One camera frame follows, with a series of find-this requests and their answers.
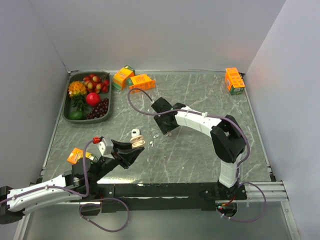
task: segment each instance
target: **grapes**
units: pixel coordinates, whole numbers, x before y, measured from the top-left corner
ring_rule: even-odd
[[[94,106],[90,113],[86,115],[86,119],[97,119],[102,118],[108,112],[109,99],[106,97],[99,102],[98,105]]]

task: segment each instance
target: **green and orange box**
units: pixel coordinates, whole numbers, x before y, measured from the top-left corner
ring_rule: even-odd
[[[112,88],[118,92],[124,89],[127,85],[127,79],[136,75],[136,71],[126,65],[121,68],[113,77]]]
[[[245,83],[236,67],[225,69],[225,84],[231,95],[242,94],[245,90]]]

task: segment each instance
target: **juice box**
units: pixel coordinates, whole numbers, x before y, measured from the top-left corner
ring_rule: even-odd
[[[121,91],[127,85],[127,79],[136,75],[135,70],[126,65],[121,68],[113,77],[112,88]]]
[[[70,153],[67,161],[71,164],[76,164],[78,162],[78,160],[83,157],[83,154],[84,154],[83,150],[75,147],[72,150],[72,152]],[[95,158],[95,156],[93,154],[91,154],[90,152],[87,152],[87,151],[85,152],[85,157],[88,159],[91,159],[91,160],[93,160]]]
[[[241,94],[245,90],[245,83],[240,76],[237,68],[231,67],[225,69],[225,84],[231,95]]]
[[[140,74],[137,76],[132,76],[127,79],[127,84],[129,89],[140,88],[143,90],[152,89],[156,86],[156,80],[152,80],[147,74]]]

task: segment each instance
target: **gray marble surface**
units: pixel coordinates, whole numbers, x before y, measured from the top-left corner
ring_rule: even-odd
[[[148,90],[156,100],[163,97],[172,105],[180,102],[196,111],[213,115],[235,117],[246,134],[251,154],[240,167],[242,181],[268,182],[266,159],[254,123],[246,95],[230,95],[223,73],[150,74],[156,79],[156,88]],[[138,128],[146,141],[145,150],[135,163],[124,170],[118,166],[104,178],[108,183],[199,183],[216,182],[220,173],[220,159],[212,141],[203,133],[188,127],[178,127],[172,136],[161,134],[153,117],[134,111],[127,100],[128,88],[113,92],[109,119],[102,123],[76,125],[66,122],[62,116],[51,146],[44,180],[49,180],[71,169],[67,158],[73,148],[83,148],[94,136],[110,137],[129,142],[131,130]],[[151,111],[149,99],[142,93],[133,93],[132,102],[142,111]],[[99,155],[96,146],[88,151]]]

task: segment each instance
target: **fruit tray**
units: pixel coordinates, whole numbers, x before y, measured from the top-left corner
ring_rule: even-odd
[[[77,73],[75,75],[72,75],[69,77],[69,81],[67,84],[67,87],[64,91],[64,102],[63,102],[63,111],[62,111],[62,115],[63,118],[73,124],[96,124],[96,123],[101,123],[106,121],[109,118],[109,113],[110,113],[110,102],[111,102],[111,90],[112,88],[109,87],[109,91],[108,92],[100,92],[99,96],[101,98],[101,100],[103,101],[103,99],[108,98],[108,110],[106,112],[106,114],[102,117],[97,117],[97,118],[93,118],[93,119],[84,119],[84,120],[73,120],[73,119],[69,119],[69,114],[76,110],[75,107],[72,107],[73,105],[73,100],[69,97],[68,95],[68,86],[70,83],[74,82],[74,81],[83,81],[84,77],[90,75],[90,74],[95,74],[98,77],[101,77],[102,75],[105,74],[105,72],[103,71],[90,71],[90,72],[81,72],[81,73]],[[112,84],[112,80],[110,79],[110,75],[108,75],[108,77],[106,78],[109,80],[110,82],[110,86]],[[92,110],[92,107],[87,105],[87,110],[85,110],[85,114],[89,114]]]

